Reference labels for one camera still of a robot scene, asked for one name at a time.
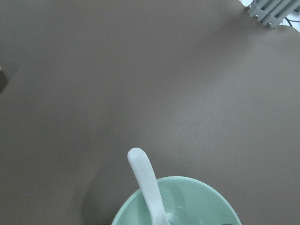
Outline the mint green bowl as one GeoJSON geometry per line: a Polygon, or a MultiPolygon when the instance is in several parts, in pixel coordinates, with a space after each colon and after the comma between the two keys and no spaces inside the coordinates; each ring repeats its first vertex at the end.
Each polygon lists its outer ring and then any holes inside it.
{"type": "MultiPolygon", "coordinates": [[[[209,185],[189,177],[157,180],[167,219],[172,225],[239,225],[228,201],[209,185]]],[[[150,225],[150,213],[140,190],[135,191],[113,219],[114,225],[150,225]]]]}

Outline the white ceramic spoon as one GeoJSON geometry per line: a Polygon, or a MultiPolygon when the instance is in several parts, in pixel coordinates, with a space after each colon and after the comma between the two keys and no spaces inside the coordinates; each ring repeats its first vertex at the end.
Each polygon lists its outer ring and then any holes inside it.
{"type": "Polygon", "coordinates": [[[127,153],[127,159],[148,207],[151,223],[168,225],[157,179],[147,154],[140,148],[132,148],[127,153]]]}

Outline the aluminium frame post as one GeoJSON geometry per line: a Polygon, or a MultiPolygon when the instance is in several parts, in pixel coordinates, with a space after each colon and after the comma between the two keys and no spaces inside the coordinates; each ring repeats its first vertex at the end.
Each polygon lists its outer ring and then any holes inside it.
{"type": "Polygon", "coordinates": [[[273,29],[299,8],[300,0],[253,0],[247,6],[247,13],[267,28],[273,29]]]}

